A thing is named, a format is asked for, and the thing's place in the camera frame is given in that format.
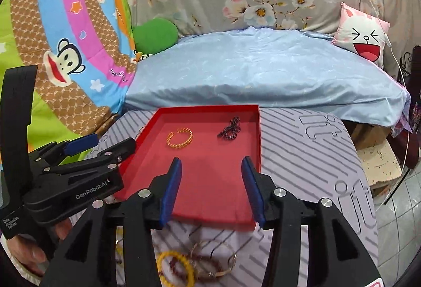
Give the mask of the person's left hand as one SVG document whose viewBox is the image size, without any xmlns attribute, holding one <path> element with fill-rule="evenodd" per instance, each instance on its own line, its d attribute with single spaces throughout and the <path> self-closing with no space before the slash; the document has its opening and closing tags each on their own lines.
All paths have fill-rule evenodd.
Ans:
<svg viewBox="0 0 421 287">
<path fill-rule="evenodd" d="M 61 241 L 67 237 L 71 229 L 72 223 L 70 219 L 66 219 L 55 226 L 56 235 Z M 21 236 L 15 236 L 7 240 L 6 243 L 11 255 L 27 270 L 38 277 L 43 276 L 41 264 L 44 264 L 47 258 L 46 254 L 35 242 Z"/>
</svg>

